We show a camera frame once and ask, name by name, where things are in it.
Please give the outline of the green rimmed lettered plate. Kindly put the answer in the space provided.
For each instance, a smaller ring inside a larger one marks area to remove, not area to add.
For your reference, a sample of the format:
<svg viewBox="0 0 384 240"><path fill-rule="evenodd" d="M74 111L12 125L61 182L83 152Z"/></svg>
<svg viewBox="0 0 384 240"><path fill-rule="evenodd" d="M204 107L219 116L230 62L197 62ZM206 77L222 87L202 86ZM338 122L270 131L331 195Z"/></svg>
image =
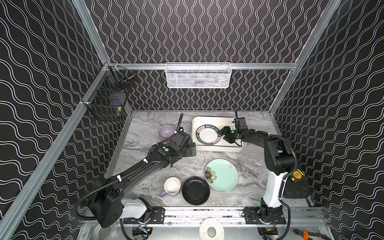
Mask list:
<svg viewBox="0 0 384 240"><path fill-rule="evenodd" d="M221 131L213 125L202 125L196 130L197 140L207 146L217 144L221 138Z"/></svg>

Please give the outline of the mint green flower plate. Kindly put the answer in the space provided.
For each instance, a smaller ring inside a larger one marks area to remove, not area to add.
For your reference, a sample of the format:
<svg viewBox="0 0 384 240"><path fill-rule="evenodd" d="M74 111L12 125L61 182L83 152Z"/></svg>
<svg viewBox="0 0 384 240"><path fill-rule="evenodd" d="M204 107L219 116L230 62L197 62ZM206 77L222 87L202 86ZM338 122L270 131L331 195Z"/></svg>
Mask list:
<svg viewBox="0 0 384 240"><path fill-rule="evenodd" d="M237 185L239 174L236 167L229 161L214 159L206 166L205 178L214 190L229 192Z"/></svg>

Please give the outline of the black plate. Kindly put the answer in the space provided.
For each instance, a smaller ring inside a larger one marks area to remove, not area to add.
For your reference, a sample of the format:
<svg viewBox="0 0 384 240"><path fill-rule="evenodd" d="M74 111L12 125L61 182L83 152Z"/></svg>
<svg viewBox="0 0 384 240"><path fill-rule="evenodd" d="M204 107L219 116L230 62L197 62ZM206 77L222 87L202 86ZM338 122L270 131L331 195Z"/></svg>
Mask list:
<svg viewBox="0 0 384 240"><path fill-rule="evenodd" d="M209 184L201 177L190 177L182 185L182 195L184 200L195 206L200 206L206 203L210 197L210 193Z"/></svg>

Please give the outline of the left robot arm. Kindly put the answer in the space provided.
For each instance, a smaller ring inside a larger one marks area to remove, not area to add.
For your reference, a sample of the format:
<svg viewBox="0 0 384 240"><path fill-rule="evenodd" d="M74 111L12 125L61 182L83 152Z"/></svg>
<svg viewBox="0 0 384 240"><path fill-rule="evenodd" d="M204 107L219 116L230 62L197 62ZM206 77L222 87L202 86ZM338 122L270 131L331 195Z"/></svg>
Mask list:
<svg viewBox="0 0 384 240"><path fill-rule="evenodd" d="M102 228L120 219L141 219L151 208L150 205L139 200L138 205L143 205L144 209L137 212L134 210L136 204L130 204L124 195L153 173L173 166L183 157L194 157L196 154L193 142L181 146L174 143L155 146L148 157L122 173L108 179L103 176L97 178L91 190L75 203L74 217L82 221L96 220Z"/></svg>

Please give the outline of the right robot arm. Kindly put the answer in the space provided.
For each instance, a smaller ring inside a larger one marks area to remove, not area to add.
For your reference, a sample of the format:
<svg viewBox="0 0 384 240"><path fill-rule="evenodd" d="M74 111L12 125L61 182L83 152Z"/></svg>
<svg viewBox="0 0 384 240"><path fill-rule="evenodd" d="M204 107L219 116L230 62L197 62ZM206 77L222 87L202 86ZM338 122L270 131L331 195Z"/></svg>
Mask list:
<svg viewBox="0 0 384 240"><path fill-rule="evenodd" d="M220 135L229 143L236 140L264 148L265 165L269 171L267 189L259 207L263 223L277 221L283 214L282 201L288 177L297 169L297 157L291 144L284 137L260 130L232 130L224 127Z"/></svg>

